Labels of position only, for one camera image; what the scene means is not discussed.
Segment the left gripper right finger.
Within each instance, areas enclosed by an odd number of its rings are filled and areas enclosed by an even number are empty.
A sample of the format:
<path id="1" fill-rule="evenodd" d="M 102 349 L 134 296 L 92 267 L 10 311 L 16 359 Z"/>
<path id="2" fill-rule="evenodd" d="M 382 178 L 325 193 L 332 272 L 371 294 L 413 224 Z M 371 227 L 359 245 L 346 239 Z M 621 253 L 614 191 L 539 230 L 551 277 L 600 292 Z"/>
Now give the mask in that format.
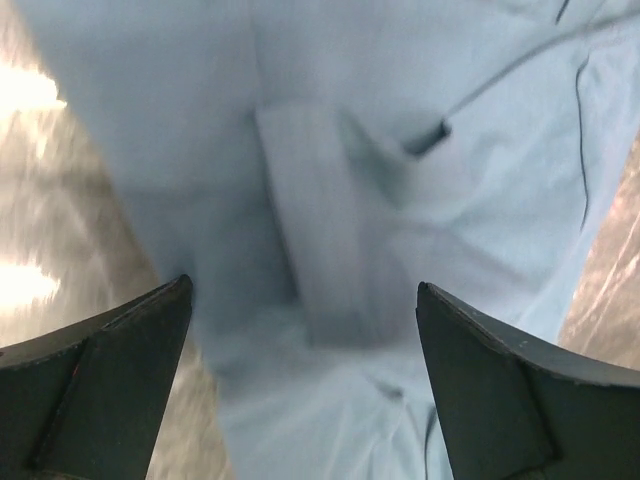
<path id="1" fill-rule="evenodd" d="M 636 479 L 639 373 L 422 283 L 417 324 L 456 479 Z"/>

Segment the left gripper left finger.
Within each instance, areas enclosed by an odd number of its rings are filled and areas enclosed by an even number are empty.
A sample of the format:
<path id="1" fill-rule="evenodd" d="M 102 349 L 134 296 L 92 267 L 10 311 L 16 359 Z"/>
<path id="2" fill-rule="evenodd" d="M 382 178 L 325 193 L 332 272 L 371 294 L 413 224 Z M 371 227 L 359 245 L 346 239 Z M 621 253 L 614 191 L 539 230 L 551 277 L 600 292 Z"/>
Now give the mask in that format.
<path id="1" fill-rule="evenodd" d="M 4 479 L 143 479 L 192 314 L 186 275 L 1 350 Z"/>

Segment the blue t shirt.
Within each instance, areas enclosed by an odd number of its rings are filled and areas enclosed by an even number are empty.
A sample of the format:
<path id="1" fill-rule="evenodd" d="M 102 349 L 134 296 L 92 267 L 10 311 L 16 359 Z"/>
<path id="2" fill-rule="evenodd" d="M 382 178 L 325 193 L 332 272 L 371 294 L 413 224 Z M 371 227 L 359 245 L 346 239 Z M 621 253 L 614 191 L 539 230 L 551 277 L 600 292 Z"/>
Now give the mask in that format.
<path id="1" fill-rule="evenodd" d="M 420 283 L 547 341 L 639 128 L 635 1 L 21 1 L 196 286 L 240 479 L 447 479 Z"/>

